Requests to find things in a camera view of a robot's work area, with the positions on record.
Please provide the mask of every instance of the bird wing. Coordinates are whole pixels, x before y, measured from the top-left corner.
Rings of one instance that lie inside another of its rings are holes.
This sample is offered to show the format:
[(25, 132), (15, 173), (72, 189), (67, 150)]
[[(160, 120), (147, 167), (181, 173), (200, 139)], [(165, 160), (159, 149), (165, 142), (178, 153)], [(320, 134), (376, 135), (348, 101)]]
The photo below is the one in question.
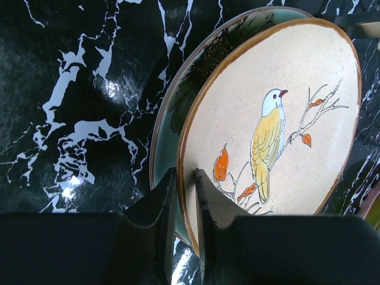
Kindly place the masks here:
[(280, 109), (275, 108), (268, 116), (260, 119), (252, 138), (252, 174), (256, 177), (262, 202), (267, 202), (269, 199), (269, 172), (276, 162), (281, 141), (281, 128)]

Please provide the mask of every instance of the painted bird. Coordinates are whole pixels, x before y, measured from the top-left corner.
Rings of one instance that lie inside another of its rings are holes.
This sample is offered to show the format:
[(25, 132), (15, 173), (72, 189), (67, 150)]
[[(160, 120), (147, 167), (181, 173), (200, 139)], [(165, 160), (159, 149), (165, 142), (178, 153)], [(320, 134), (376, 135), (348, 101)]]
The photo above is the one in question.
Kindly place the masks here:
[(262, 102), (261, 118), (251, 142), (251, 169), (259, 198), (269, 200), (269, 173), (284, 146), (285, 113), (282, 97), (287, 90), (272, 89)]

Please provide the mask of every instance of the black marble surface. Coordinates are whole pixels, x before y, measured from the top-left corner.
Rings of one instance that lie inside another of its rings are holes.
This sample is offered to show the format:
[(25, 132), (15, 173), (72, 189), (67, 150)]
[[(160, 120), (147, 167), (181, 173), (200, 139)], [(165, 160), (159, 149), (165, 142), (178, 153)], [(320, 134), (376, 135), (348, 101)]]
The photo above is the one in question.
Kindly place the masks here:
[[(162, 98), (184, 59), (216, 27), (269, 5), (319, 16), (371, 11), (380, 1), (0, 5), (0, 213), (83, 213), (125, 209), (150, 190), (148, 155)], [(354, 215), (380, 175), (379, 42), (353, 43), (362, 69), (360, 119), (336, 202), (324, 213)], [(198, 258), (176, 239), (172, 284), (199, 283)]]

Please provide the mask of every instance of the speckled glaze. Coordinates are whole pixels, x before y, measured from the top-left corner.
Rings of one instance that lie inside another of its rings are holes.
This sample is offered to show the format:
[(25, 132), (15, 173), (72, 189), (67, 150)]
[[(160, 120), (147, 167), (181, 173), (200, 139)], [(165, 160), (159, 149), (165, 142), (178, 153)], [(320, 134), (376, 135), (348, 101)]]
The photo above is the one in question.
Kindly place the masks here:
[(324, 20), (277, 25), (231, 53), (180, 136), (180, 203), (195, 252), (195, 168), (251, 214), (317, 213), (346, 165), (361, 89), (351, 41)]
[[(211, 33), (189, 56), (164, 97), (153, 131), (150, 150), (150, 183), (153, 189), (166, 170), (176, 165), (176, 150), (192, 102), (218, 64), (250, 37), (286, 21), (312, 16), (288, 7), (266, 7), (247, 11)], [(189, 244), (180, 207), (176, 232)]]

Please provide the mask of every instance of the ceramic plate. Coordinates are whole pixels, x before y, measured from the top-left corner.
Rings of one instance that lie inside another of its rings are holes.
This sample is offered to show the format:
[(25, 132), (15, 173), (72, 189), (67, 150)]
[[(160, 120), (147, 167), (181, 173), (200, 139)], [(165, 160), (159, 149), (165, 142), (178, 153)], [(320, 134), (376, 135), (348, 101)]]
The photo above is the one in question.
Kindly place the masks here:
[(380, 234), (380, 182), (368, 192), (356, 216), (367, 221)]
[(361, 89), (351, 40), (320, 19), (269, 28), (223, 60), (178, 148), (179, 199), (195, 252), (195, 168), (251, 214), (315, 214), (346, 165)]
[[(176, 150), (186, 115), (199, 90), (217, 65), (255, 34), (294, 19), (312, 17), (294, 8), (270, 7), (248, 11), (219, 27), (189, 56), (176, 74), (161, 104), (150, 150), (150, 184), (153, 189), (168, 168), (176, 166)], [(176, 231), (189, 243), (178, 205)]]

